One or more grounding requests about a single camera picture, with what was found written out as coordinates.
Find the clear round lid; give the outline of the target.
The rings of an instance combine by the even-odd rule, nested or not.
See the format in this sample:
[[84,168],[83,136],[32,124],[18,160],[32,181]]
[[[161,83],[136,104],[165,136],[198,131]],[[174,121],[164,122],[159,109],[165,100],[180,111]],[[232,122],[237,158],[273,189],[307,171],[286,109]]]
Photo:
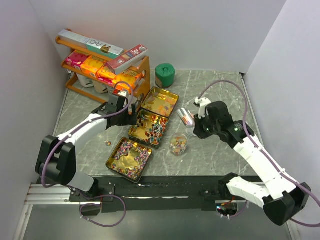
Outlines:
[[192,126],[192,127],[187,127],[185,131],[186,131],[186,133],[187,133],[188,136],[190,136],[190,137],[196,137],[197,135],[194,133],[194,129],[195,129],[194,126]]

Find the metal candy scoop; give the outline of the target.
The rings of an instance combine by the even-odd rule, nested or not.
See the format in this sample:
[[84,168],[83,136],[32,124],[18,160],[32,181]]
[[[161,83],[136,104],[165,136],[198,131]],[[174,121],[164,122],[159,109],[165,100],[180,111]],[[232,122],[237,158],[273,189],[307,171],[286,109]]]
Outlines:
[[176,112],[186,127],[191,128],[195,126],[194,117],[189,110],[182,107],[179,108]]

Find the tin of round lollipops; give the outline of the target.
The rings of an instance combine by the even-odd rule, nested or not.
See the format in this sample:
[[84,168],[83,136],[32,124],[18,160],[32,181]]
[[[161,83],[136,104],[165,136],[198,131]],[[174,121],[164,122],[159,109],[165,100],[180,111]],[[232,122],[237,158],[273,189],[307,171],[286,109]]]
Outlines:
[[128,137],[142,145],[159,149],[164,138],[169,119],[147,110],[140,110],[137,124],[128,131]]

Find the tin of pastel candies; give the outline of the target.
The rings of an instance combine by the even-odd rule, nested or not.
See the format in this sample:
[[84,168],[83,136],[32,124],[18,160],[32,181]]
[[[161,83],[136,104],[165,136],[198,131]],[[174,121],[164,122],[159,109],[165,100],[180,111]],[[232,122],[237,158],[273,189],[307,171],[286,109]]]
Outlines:
[[179,95],[162,88],[153,87],[141,107],[151,113],[169,118],[179,100]]

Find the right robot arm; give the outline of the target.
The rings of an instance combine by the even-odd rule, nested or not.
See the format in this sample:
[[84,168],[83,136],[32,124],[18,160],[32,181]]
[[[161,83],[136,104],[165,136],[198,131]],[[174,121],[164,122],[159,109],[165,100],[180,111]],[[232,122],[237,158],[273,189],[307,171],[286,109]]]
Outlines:
[[194,104],[199,108],[194,116],[194,134],[200,139],[219,136],[263,182],[263,185],[256,185],[235,173],[229,173],[219,181],[218,193],[223,199],[237,196],[254,203],[277,226],[282,226],[306,206],[309,194],[301,190],[295,179],[266,153],[247,124],[233,120],[224,102],[211,102],[204,97],[196,98]]

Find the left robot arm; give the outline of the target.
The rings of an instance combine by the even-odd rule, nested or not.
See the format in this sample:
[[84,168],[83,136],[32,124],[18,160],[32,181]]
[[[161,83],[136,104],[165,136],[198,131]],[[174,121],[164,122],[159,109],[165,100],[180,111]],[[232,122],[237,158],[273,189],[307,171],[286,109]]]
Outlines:
[[47,135],[41,143],[35,172],[45,188],[62,185],[81,192],[87,201],[99,195],[99,181],[77,169],[78,152],[96,135],[113,126],[137,123],[133,96],[111,94],[109,100],[81,123],[59,136]]

